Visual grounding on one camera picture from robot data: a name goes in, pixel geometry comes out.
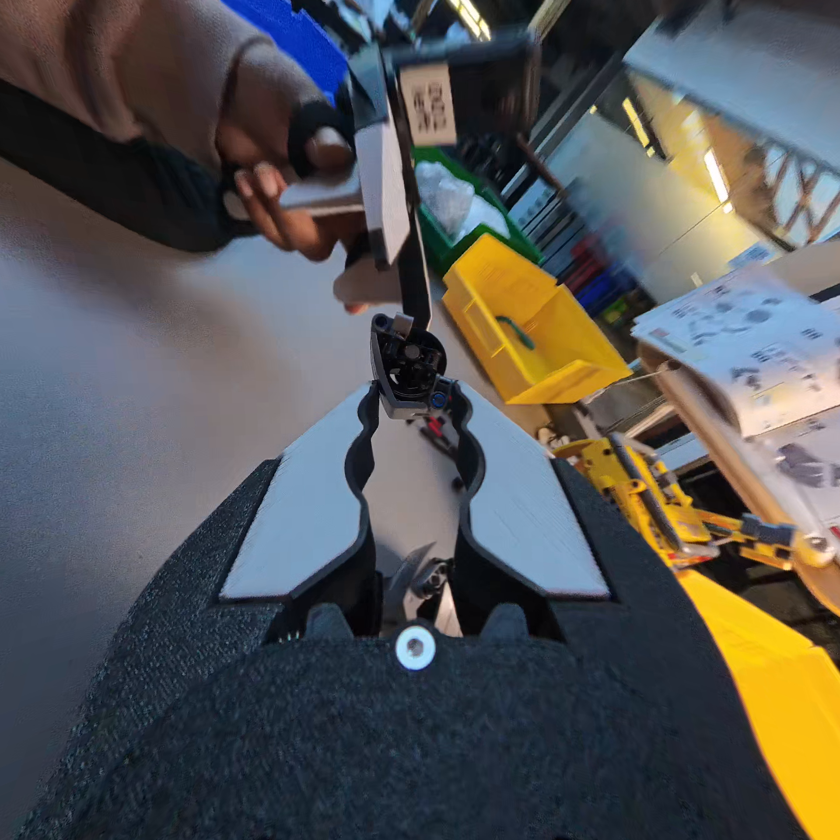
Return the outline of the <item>grey desk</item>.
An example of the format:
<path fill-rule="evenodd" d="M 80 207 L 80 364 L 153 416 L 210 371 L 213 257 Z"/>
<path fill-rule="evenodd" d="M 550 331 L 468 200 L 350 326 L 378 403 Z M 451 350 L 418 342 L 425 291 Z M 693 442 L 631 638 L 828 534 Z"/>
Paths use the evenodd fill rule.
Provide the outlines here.
<path fill-rule="evenodd" d="M 371 372 L 370 316 L 262 238 L 184 255 L 1 176 L 2 838 L 174 550 Z"/>

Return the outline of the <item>stacked storage bins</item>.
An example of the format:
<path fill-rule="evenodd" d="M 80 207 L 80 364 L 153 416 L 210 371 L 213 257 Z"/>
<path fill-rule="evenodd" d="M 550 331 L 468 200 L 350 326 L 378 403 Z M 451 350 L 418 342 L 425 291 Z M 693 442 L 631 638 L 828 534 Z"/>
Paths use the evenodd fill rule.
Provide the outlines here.
<path fill-rule="evenodd" d="M 577 220 L 557 228 L 542 253 L 542 269 L 594 319 L 621 321 L 644 300 L 635 275 L 610 257 L 600 239 Z"/>

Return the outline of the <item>clear plastic bags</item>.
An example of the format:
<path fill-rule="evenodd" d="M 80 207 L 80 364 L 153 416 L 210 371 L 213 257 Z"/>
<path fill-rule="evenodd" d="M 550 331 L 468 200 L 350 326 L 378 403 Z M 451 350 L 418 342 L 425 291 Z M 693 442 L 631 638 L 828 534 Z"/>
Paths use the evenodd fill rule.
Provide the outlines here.
<path fill-rule="evenodd" d="M 444 164 L 420 161 L 415 165 L 415 178 L 423 205 L 452 242 L 471 235 L 481 225 L 509 238 L 504 214 Z"/>

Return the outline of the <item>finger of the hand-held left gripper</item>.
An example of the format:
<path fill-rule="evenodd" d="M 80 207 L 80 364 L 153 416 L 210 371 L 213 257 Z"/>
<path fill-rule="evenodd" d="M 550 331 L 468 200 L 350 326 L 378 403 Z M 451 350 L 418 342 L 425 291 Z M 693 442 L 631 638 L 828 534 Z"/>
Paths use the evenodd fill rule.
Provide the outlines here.
<path fill-rule="evenodd" d="M 392 123 L 374 123 L 354 139 L 371 251 L 379 267 L 389 267 L 411 227 L 399 140 Z"/>
<path fill-rule="evenodd" d="M 413 330 L 431 326 L 433 304 L 427 260 L 418 219 L 419 195 L 410 146 L 399 146 L 392 175 L 393 263 L 399 312 L 412 320 Z"/>

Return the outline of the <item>book stand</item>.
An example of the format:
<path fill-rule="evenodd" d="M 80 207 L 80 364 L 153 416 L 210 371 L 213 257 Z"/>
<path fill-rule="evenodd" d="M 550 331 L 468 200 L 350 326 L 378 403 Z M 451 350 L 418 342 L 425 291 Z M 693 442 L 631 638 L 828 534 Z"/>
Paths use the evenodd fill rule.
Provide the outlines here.
<path fill-rule="evenodd" d="M 732 400 L 695 366 L 648 341 L 639 342 L 638 357 L 747 509 L 764 522 L 796 526 L 792 570 L 838 615 L 838 400 L 745 434 Z"/>

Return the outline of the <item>person's left hand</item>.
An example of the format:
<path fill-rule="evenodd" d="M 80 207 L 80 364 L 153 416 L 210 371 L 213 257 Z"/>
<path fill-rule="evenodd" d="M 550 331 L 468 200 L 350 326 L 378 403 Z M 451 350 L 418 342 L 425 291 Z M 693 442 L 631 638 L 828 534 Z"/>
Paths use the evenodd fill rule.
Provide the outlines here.
<path fill-rule="evenodd" d="M 234 168 L 235 192 L 257 232 L 283 251 L 320 262 L 336 245 L 354 244 L 363 218 L 357 213 L 313 217 L 280 205 L 288 187 L 299 181 L 287 154 L 289 121 L 299 100 L 274 81 L 238 81 L 219 121 L 217 148 Z"/>

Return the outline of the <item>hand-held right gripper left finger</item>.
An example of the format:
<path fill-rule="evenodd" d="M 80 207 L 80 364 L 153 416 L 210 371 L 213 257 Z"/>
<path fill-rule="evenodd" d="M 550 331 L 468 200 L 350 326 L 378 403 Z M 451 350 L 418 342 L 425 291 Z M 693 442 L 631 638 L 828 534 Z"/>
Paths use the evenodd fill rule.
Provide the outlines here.
<path fill-rule="evenodd" d="M 218 594 L 221 603 L 318 603 L 351 613 L 375 582 L 364 487 L 379 393 L 363 384 L 282 452 Z"/>

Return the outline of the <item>green storage bin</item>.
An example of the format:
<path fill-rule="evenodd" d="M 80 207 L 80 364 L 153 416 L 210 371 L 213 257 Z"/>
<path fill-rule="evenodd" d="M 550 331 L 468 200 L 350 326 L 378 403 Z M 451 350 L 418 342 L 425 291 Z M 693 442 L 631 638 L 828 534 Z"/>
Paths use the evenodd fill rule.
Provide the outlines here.
<path fill-rule="evenodd" d="M 472 224 L 465 221 L 467 230 L 459 231 L 455 236 L 449 235 L 445 227 L 441 225 L 438 218 L 425 204 L 421 205 L 418 211 L 419 225 L 423 237 L 425 256 L 429 267 L 439 276 L 443 277 L 449 268 L 459 259 L 478 238 L 488 234 L 498 238 L 508 247 L 519 253 L 525 259 L 530 260 L 537 266 L 541 266 L 545 257 L 542 251 L 531 241 L 522 228 L 509 215 L 504 207 L 496 190 L 486 181 L 472 175 L 453 157 L 449 156 L 442 149 L 435 147 L 420 147 L 413 150 L 415 166 L 419 165 L 440 165 L 456 180 L 469 184 L 475 192 L 475 198 L 481 199 L 489 207 L 493 207 L 506 226 L 506 230 L 499 229 L 499 224 L 493 222 L 488 224 L 482 219 L 476 218 Z"/>

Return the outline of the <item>person's left forearm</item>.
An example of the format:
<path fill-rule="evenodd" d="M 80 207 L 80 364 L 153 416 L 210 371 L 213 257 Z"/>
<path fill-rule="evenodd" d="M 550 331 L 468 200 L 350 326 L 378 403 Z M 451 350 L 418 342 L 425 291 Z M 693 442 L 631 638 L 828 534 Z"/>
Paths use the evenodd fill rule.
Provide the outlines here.
<path fill-rule="evenodd" d="M 218 169 L 235 78 L 280 112 L 322 99 L 299 64 L 223 2 L 2 1 L 2 80 L 126 143 L 142 134 Z"/>

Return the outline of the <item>blue storage bin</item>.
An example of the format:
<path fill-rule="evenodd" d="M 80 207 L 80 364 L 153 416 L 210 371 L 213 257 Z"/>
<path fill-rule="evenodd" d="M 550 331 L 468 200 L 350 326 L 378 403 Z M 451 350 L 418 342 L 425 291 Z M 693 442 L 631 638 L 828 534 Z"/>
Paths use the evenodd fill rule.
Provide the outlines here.
<path fill-rule="evenodd" d="M 288 1 L 224 1 L 237 15 L 273 39 L 318 86 L 331 105 L 348 69 L 348 60 L 307 12 Z"/>

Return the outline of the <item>pile of small building pieces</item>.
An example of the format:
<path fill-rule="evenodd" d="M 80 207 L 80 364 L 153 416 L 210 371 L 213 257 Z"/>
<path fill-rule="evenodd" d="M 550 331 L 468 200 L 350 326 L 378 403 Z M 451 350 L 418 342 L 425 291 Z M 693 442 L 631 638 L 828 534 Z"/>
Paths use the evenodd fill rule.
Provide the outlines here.
<path fill-rule="evenodd" d="M 465 483 L 457 467 L 459 453 L 459 433 L 453 424 L 450 412 L 441 412 L 435 416 L 426 416 L 419 420 L 409 419 L 406 424 L 413 425 L 420 423 L 418 431 L 420 435 L 432 445 L 437 452 L 446 457 L 455 465 L 455 476 L 451 481 L 453 491 L 459 492 L 465 488 Z"/>

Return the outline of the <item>instruction booklet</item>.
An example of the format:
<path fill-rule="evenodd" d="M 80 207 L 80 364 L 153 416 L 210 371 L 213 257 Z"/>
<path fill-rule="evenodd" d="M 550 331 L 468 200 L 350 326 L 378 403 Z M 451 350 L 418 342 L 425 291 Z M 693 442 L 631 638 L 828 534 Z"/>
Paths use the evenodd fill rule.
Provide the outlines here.
<path fill-rule="evenodd" d="M 738 269 L 637 318 L 639 353 L 687 375 L 784 522 L 838 535 L 838 314 L 770 266 Z"/>

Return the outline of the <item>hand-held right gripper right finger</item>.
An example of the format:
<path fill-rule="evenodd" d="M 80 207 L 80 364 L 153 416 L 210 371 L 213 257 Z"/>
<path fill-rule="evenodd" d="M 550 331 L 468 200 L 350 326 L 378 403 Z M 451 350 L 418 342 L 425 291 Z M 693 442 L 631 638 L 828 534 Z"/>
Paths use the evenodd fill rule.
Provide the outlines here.
<path fill-rule="evenodd" d="M 464 382 L 453 386 L 463 484 L 453 556 L 460 621 L 513 604 L 528 621 L 611 604 L 611 587 L 554 459 Z"/>

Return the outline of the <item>small yellow storage bin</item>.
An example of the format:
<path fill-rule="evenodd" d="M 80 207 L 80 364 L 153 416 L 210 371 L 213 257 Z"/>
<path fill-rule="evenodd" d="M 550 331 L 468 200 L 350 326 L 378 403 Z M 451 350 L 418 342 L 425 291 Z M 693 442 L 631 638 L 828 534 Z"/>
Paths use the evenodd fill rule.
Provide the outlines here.
<path fill-rule="evenodd" d="M 478 238 L 444 283 L 449 316 L 506 404 L 573 404 L 632 375 L 571 293 L 498 238 Z M 522 327 L 535 351 L 496 316 Z"/>

